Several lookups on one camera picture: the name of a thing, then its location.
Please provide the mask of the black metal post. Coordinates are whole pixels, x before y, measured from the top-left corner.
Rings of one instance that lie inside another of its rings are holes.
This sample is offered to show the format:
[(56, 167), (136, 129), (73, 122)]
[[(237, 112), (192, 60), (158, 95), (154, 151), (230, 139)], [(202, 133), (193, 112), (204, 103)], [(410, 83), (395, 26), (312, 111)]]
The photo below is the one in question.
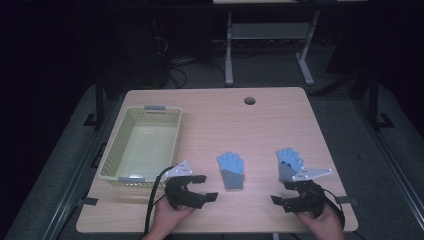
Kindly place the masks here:
[(369, 78), (368, 121), (375, 131), (381, 128), (393, 128), (394, 124), (386, 113), (378, 112), (379, 81), (375, 72)]
[(99, 129), (104, 121), (104, 100), (103, 100), (102, 75), (99, 74), (95, 81), (95, 112), (90, 113), (84, 122), (85, 126)]

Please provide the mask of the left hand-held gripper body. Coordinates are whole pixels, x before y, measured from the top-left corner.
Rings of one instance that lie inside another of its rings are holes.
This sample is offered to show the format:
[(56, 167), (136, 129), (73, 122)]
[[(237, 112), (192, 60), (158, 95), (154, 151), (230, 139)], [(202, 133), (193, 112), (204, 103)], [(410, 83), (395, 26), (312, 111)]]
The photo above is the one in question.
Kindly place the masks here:
[(204, 195), (188, 189), (194, 176), (196, 175), (187, 160), (165, 172), (165, 195), (174, 209), (177, 210), (180, 206), (201, 209), (205, 204)]

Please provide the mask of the grey metal table frame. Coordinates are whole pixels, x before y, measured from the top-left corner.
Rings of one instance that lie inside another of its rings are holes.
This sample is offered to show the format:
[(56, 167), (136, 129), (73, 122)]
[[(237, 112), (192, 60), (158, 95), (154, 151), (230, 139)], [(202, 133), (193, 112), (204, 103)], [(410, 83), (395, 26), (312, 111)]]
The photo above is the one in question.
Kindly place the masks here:
[(225, 84), (227, 86), (234, 84), (232, 64), (233, 40), (303, 40), (303, 47), (300, 52), (295, 54), (295, 57), (305, 83), (308, 86), (312, 86), (314, 80), (307, 65), (306, 57), (319, 16), (320, 12), (314, 11), (309, 22), (300, 23), (234, 23), (232, 21), (232, 13), (228, 13), (224, 63)]

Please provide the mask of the pale yellow plastic basket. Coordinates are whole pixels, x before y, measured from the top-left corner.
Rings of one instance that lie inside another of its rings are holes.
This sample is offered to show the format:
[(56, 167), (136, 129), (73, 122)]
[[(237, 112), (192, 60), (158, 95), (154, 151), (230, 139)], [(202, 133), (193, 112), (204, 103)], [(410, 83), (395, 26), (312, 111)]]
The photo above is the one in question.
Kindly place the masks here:
[(175, 164), (181, 121), (180, 108), (128, 107), (109, 142), (99, 178), (114, 185), (152, 186)]

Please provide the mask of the person's left hand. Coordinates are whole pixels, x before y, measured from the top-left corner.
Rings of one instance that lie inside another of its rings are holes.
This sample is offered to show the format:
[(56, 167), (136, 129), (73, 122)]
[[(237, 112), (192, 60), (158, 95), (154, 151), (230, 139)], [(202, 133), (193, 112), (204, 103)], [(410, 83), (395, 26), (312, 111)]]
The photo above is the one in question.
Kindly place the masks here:
[(155, 206), (153, 225), (142, 240), (164, 240), (182, 220), (194, 211), (195, 208), (190, 207), (182, 207), (176, 210), (163, 197)]

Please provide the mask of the blue grey knit glove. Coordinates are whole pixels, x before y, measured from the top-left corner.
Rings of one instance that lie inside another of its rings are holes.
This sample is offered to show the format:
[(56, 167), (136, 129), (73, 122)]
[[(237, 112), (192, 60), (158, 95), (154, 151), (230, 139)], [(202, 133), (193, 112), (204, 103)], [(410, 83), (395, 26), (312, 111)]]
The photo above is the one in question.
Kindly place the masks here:
[(227, 190), (240, 190), (244, 186), (244, 160), (237, 153), (226, 152), (216, 158)]
[(292, 148), (276, 151), (278, 159), (279, 180), (292, 181), (293, 177), (303, 168), (304, 161), (300, 154)]

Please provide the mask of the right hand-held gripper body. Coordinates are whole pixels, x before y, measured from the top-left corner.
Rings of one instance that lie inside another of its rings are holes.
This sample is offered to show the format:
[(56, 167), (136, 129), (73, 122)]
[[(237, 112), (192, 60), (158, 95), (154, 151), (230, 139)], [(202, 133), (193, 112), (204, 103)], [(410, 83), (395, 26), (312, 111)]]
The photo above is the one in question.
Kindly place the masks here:
[(325, 193), (323, 188), (314, 182), (315, 178), (332, 173), (331, 169), (301, 169), (294, 177), (294, 190), (297, 197), (283, 199), (283, 208), (286, 212), (309, 212), (313, 218), (319, 217), (324, 209)]

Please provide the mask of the person's right hand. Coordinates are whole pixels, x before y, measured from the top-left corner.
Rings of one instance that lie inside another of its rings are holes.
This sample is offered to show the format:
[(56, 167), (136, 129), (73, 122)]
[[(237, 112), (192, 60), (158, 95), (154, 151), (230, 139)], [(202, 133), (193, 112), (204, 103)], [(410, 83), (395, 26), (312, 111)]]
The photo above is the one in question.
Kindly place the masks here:
[(296, 213), (295, 216), (312, 232), (316, 240), (345, 240), (340, 220), (328, 204), (315, 219), (307, 213)]

